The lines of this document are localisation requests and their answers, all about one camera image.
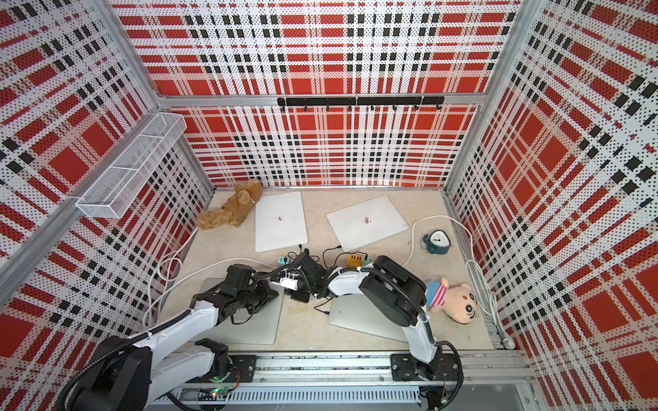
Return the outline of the white laptop back left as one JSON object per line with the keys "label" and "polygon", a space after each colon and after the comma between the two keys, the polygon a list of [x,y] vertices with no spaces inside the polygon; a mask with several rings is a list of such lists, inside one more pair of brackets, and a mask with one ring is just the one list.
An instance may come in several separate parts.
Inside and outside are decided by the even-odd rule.
{"label": "white laptop back left", "polygon": [[308,242],[300,192],[262,197],[255,206],[255,251],[303,245]]}

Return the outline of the silver laptop front left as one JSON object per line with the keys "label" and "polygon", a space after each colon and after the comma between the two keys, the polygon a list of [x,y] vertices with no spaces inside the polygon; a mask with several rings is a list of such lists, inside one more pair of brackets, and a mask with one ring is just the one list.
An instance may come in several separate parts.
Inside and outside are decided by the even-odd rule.
{"label": "silver laptop front left", "polygon": [[210,338],[221,344],[274,344],[284,301],[284,288],[274,284],[271,289],[277,291],[279,295],[253,317],[249,316],[246,308],[243,308],[234,316],[236,325],[227,319],[220,325],[193,337],[191,342]]}

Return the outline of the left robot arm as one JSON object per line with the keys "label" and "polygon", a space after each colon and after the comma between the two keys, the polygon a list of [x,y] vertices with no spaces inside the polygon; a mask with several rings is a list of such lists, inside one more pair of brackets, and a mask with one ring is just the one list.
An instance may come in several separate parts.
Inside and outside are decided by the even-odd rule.
{"label": "left robot arm", "polygon": [[204,338],[183,353],[178,349],[242,309],[259,313],[279,295],[270,278],[296,269],[288,264],[257,272],[248,265],[230,265],[222,282],[194,295],[177,316],[131,337],[104,340],[87,366],[63,387],[56,408],[142,410],[179,385],[220,370],[224,344]]}

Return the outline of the silver laptop front right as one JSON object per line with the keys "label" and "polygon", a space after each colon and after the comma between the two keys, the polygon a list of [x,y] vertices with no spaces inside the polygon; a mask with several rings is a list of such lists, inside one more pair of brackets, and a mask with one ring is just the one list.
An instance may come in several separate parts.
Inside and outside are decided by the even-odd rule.
{"label": "silver laptop front right", "polygon": [[406,343],[403,328],[390,321],[366,296],[340,296],[332,301],[331,326]]}

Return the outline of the brown teddy bear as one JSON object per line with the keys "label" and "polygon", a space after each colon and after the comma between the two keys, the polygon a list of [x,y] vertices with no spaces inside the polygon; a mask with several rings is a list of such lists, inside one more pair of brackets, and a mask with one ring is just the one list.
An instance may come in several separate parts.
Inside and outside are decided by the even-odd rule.
{"label": "brown teddy bear", "polygon": [[199,229],[209,231],[222,225],[238,227],[255,208],[262,194],[263,187],[255,179],[238,184],[234,195],[221,207],[205,210],[199,215]]}

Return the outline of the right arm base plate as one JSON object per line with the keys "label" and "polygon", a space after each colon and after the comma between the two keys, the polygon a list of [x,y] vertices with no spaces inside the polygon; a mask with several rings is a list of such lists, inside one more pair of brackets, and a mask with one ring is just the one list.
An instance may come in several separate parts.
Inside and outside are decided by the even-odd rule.
{"label": "right arm base plate", "polygon": [[461,368],[457,357],[451,353],[437,353],[430,363],[418,361],[411,354],[392,354],[392,379],[405,381],[458,381]]}

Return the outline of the black hook rail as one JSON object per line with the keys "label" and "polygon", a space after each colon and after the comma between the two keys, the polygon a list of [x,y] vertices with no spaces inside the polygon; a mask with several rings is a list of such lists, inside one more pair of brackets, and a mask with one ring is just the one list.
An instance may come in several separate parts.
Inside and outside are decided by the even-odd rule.
{"label": "black hook rail", "polygon": [[338,107],[338,106],[440,106],[446,101],[444,96],[406,97],[329,97],[329,98],[278,98],[279,107]]}

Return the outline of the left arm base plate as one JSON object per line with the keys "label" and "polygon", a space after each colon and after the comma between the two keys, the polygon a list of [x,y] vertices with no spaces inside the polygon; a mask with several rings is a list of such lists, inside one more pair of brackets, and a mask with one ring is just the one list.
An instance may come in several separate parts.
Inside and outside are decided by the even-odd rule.
{"label": "left arm base plate", "polygon": [[202,376],[203,382],[251,383],[255,376],[257,356],[228,356],[228,363],[220,371],[211,370]]}

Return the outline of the teal alarm clock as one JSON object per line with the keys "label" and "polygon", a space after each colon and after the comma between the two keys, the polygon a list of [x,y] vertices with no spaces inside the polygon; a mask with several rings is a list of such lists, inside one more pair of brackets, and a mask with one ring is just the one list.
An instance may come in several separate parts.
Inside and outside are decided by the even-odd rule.
{"label": "teal alarm clock", "polygon": [[442,229],[437,229],[431,234],[423,236],[422,242],[424,249],[435,255],[447,254],[452,246],[450,238]]}

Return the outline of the white laptop back right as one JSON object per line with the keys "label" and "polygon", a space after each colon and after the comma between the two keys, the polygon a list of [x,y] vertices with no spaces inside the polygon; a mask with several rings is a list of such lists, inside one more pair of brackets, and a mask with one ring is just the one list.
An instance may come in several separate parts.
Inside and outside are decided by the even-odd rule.
{"label": "white laptop back right", "polygon": [[387,196],[380,196],[327,214],[342,250],[357,251],[367,245],[407,231],[406,223]]}

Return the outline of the white laptop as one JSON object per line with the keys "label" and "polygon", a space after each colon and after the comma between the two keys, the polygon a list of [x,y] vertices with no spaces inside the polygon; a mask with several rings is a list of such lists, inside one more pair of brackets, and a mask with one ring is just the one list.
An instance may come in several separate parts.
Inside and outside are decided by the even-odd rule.
{"label": "white laptop", "polygon": [[255,251],[303,245],[308,242],[300,192],[262,197],[255,206]]}
{"label": "white laptop", "polygon": [[387,196],[380,196],[327,214],[342,250],[357,251],[367,245],[407,231],[406,223]]}

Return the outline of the pink plush doll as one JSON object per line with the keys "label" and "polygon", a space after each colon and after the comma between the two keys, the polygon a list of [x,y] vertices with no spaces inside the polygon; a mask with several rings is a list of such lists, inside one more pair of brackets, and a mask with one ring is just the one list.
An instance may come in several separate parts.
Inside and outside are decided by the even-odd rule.
{"label": "pink plush doll", "polygon": [[468,325],[476,317],[478,301],[469,284],[450,286],[442,277],[427,284],[427,308],[430,313],[445,313],[460,325]]}

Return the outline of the orange power strip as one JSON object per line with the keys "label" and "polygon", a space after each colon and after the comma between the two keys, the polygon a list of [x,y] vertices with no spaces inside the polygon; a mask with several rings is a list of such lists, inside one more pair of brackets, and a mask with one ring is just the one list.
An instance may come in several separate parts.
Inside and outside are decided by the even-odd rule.
{"label": "orange power strip", "polygon": [[348,255],[346,266],[349,268],[363,267],[371,265],[373,259],[368,256],[367,253],[356,252]]}

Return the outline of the silver laptop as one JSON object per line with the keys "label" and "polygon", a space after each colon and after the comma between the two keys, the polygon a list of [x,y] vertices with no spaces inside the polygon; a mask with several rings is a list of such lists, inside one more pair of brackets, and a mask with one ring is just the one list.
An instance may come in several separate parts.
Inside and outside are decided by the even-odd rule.
{"label": "silver laptop", "polygon": [[406,343],[403,328],[390,321],[366,296],[340,296],[332,301],[331,326]]}
{"label": "silver laptop", "polygon": [[274,344],[284,301],[284,288],[274,284],[271,289],[277,291],[279,295],[253,317],[249,316],[246,308],[243,308],[234,316],[236,325],[227,319],[220,325],[193,337],[191,342],[210,338],[221,344]]}

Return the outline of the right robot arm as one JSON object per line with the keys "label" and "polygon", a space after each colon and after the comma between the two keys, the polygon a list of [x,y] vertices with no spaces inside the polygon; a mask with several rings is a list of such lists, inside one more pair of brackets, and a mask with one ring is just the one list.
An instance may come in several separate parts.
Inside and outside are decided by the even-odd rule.
{"label": "right robot arm", "polygon": [[415,360],[427,366],[435,360],[440,349],[429,323],[427,287],[398,262],[381,255],[367,266],[325,268],[302,253],[292,260],[291,270],[318,299],[365,296],[402,329]]}

